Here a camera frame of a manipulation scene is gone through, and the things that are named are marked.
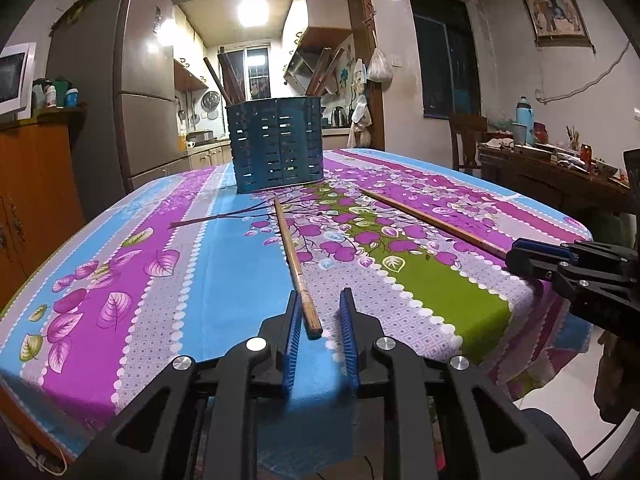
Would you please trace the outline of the wooden chopstick right outer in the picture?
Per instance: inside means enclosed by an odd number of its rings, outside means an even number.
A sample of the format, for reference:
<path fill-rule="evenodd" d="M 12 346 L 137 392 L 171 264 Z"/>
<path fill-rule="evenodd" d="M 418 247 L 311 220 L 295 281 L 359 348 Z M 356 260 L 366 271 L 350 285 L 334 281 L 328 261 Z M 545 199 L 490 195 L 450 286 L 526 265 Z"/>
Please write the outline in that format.
<path fill-rule="evenodd" d="M 403 204 L 401 202 L 398 202 L 398 200 L 392 200 L 389 197 L 366 190 L 365 188 L 360 188 L 359 191 L 362 194 L 372 198 L 372 200 L 377 200 L 378 202 L 383 203 L 387 206 L 391 206 L 403 212 L 404 214 L 408 214 L 408 216 L 424 221 L 430 224 L 431 226 L 434 226 L 437 229 L 440 229 L 452 236 L 460 238 L 460 240 L 464 240 L 465 242 L 471 244 L 472 246 L 478 249 L 484 250 L 484 252 L 488 252 L 488 254 L 491 254 L 496 258 L 500 258 L 502 260 L 506 258 L 506 251 L 503 248 L 501 248 L 496 244 L 492 244 L 487 240 L 484 240 L 484 238 L 478 237 L 473 233 L 466 232 L 464 229 L 457 228 L 456 226 L 453 226 L 448 222 L 437 219 L 431 214 L 427 214 L 424 211 L 420 211 L 419 209 L 416 209 L 406 204 Z"/>

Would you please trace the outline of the wooden chopstick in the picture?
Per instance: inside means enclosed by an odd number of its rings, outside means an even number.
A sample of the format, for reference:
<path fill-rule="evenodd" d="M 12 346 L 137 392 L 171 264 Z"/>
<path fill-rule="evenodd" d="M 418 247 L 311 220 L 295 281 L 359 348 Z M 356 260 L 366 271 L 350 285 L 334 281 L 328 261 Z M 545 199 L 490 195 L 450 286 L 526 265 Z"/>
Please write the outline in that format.
<path fill-rule="evenodd" d="M 299 258 L 296 254 L 290 228 L 286 223 L 284 210 L 277 196 L 273 197 L 273 208 L 276 213 L 285 257 L 288 262 L 288 267 L 290 268 L 293 284 L 296 292 L 298 292 L 300 302 L 302 303 L 307 335 L 310 339 L 319 339 L 323 332 L 322 324 L 318 317 L 316 307 L 314 306 L 314 300 L 312 300 L 306 284 L 302 265 L 300 264 Z"/>
<path fill-rule="evenodd" d="M 465 242 L 471 244 L 472 246 L 478 249 L 484 250 L 484 252 L 488 252 L 488 254 L 491 254 L 496 258 L 500 258 L 502 260 L 506 258 L 506 251 L 503 248 L 501 248 L 496 244 L 492 244 L 487 240 L 484 240 L 484 238 L 478 237 L 473 233 L 466 232 L 464 229 L 457 228 L 456 226 L 453 226 L 448 222 L 437 219 L 431 214 L 427 214 L 424 211 L 420 211 L 419 209 L 416 209 L 406 204 L 403 204 L 401 202 L 398 202 L 398 200 L 392 200 L 389 197 L 366 190 L 365 188 L 360 188 L 359 191 L 362 194 L 372 198 L 372 200 L 377 200 L 378 202 L 383 203 L 387 206 L 391 206 L 403 212 L 404 214 L 408 214 L 408 216 L 424 221 L 430 224 L 431 226 L 434 226 L 437 229 L 440 229 L 452 236 L 460 238 L 460 240 L 464 240 Z"/>

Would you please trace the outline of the wooden chopstick centre left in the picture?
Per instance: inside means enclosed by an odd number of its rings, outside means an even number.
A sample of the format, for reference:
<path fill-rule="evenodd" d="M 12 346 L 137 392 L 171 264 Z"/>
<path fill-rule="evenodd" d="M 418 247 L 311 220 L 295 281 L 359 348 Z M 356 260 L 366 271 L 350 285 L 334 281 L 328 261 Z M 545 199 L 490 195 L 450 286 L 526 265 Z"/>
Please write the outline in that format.
<path fill-rule="evenodd" d="M 288 262 L 288 267 L 290 268 L 293 284 L 296 292 L 298 292 L 300 302 L 302 303 L 307 335 L 310 339 L 319 339 L 323 332 L 322 324 L 318 317 L 316 307 L 314 306 L 314 300 L 312 300 L 306 284 L 302 265 L 300 264 L 299 258 L 296 254 L 290 228 L 286 223 L 284 210 L 277 196 L 273 197 L 273 208 L 276 213 L 285 257 Z"/>

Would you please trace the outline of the dark wooden side table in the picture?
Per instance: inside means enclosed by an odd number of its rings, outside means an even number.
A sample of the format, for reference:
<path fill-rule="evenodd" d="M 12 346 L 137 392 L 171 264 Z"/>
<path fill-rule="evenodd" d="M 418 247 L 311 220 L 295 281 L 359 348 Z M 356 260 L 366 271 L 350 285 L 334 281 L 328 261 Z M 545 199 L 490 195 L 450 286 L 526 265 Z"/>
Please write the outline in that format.
<path fill-rule="evenodd" d="M 482 178 L 532 198 L 589 226 L 595 218 L 635 214 L 631 190 L 551 159 L 512 148 L 478 146 Z"/>

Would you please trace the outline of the wooden chair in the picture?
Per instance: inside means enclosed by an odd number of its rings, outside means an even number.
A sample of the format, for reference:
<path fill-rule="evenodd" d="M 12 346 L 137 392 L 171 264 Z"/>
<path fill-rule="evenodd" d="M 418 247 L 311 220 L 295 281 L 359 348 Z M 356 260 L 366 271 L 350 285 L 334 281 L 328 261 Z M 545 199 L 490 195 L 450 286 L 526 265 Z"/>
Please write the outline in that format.
<path fill-rule="evenodd" d="M 488 122 L 484 116 L 473 114 L 450 114 L 452 169 L 465 174 L 480 170 L 476 159 L 477 144 L 483 143 L 488 135 Z"/>

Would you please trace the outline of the blue thermos bottle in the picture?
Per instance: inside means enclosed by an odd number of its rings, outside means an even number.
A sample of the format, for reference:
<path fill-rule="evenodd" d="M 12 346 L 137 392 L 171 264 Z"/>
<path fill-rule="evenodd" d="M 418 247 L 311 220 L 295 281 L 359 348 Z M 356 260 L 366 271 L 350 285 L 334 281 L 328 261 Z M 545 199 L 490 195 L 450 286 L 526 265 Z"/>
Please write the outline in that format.
<path fill-rule="evenodd" d="M 534 110 L 526 96 L 518 99 L 513 128 L 514 140 L 517 144 L 533 145 L 535 143 Z"/>

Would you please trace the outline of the floral purple tablecloth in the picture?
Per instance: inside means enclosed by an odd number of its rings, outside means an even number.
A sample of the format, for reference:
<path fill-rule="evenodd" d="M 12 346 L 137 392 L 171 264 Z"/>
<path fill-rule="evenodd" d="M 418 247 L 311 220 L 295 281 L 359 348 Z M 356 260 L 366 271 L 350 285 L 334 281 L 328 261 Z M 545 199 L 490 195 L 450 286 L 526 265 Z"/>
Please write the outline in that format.
<path fill-rule="evenodd" d="M 241 194 L 231 166 L 143 185 L 68 240 L 1 315 L 1 383 L 54 443 L 79 454 L 175 356 L 221 356 L 281 313 L 293 283 L 280 237 L 290 229 L 321 320 L 300 344 L 292 412 L 265 426 L 297 444 L 306 420 L 349 451 L 337 405 L 344 378 L 338 296 L 386 334 L 434 360 L 462 354 L 512 399 L 587 351 L 590 325 L 547 285 L 386 198 L 509 250 L 589 237 L 567 214 L 429 162 L 370 150 L 324 155 L 321 182 Z"/>

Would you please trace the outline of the dark window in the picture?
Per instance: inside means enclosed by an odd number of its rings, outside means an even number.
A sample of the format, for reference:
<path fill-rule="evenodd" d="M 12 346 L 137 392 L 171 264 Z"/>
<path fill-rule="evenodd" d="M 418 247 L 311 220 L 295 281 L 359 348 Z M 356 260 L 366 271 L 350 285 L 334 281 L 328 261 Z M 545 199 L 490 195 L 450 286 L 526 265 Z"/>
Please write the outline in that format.
<path fill-rule="evenodd" d="M 423 115 L 480 114 L 471 22 L 461 0 L 410 0 L 418 44 Z"/>

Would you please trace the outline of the teal perforated utensil holder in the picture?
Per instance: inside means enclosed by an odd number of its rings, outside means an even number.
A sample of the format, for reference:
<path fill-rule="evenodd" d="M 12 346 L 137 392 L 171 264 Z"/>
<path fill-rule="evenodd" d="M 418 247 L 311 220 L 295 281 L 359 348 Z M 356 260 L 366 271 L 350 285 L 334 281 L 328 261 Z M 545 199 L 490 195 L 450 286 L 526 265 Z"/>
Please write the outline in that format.
<path fill-rule="evenodd" d="M 240 193 L 323 179 L 318 96 L 245 101 L 228 106 L 227 118 Z"/>

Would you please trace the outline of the white plastic bag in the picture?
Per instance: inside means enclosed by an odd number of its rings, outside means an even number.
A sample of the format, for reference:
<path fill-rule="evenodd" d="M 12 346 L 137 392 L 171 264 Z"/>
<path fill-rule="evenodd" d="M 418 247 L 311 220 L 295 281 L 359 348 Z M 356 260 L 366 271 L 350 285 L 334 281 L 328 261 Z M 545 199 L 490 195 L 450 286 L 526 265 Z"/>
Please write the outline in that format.
<path fill-rule="evenodd" d="M 368 79 L 378 84 L 390 84 L 393 81 L 394 73 L 386 55 L 379 48 L 375 48 L 367 69 Z"/>

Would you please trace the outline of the framed elephant picture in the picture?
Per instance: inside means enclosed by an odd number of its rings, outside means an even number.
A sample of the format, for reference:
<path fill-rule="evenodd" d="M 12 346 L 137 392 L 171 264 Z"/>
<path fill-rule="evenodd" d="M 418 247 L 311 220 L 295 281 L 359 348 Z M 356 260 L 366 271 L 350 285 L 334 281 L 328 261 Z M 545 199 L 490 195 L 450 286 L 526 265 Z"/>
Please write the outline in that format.
<path fill-rule="evenodd" d="M 537 47 L 591 47 L 576 0 L 522 0 Z"/>

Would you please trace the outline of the orange wooden cabinet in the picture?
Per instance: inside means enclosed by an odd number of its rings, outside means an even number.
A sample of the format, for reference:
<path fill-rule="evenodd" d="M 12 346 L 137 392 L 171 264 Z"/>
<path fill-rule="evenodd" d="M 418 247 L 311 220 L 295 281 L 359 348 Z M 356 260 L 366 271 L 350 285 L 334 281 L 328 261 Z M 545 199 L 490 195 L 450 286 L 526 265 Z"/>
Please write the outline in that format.
<path fill-rule="evenodd" d="M 70 147 L 83 107 L 1 126 L 1 303 L 85 225 Z"/>

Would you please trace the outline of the chopstick in holder left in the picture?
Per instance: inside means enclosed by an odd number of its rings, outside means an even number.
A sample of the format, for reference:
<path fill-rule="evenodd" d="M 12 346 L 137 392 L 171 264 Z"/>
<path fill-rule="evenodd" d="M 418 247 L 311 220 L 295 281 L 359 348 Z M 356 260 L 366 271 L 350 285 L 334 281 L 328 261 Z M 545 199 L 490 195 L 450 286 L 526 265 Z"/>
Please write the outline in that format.
<path fill-rule="evenodd" d="M 212 63 L 209 61 L 209 58 L 207 56 L 203 58 L 203 62 L 206 68 L 208 69 L 210 76 L 212 76 L 213 81 L 215 81 L 217 89 L 221 94 L 221 96 L 224 98 L 224 102 L 226 103 L 226 105 L 227 106 L 233 105 L 234 102 L 232 100 L 232 95 L 227 91 L 226 88 L 224 88 L 224 84 L 221 82 L 220 78 L 216 73 L 216 70 L 214 70 Z"/>

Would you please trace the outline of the grey refrigerator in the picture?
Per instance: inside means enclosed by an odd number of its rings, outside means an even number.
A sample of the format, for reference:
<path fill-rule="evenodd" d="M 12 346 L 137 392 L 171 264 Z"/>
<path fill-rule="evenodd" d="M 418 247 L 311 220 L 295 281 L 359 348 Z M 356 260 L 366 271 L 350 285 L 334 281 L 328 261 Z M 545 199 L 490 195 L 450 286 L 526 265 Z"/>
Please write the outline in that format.
<path fill-rule="evenodd" d="M 79 0 L 51 27 L 46 75 L 86 104 L 72 140 L 92 219 L 152 180 L 189 168 L 179 144 L 170 0 Z"/>

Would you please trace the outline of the white microwave oven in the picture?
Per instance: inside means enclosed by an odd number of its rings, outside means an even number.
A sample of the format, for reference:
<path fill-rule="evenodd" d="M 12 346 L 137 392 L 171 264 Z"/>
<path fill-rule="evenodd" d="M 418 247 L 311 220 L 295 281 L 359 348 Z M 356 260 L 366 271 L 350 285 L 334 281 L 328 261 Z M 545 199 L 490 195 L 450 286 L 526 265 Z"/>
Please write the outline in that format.
<path fill-rule="evenodd" d="M 17 119 L 32 116 L 32 82 L 37 44 L 14 44 L 1 52 L 1 115 Z"/>

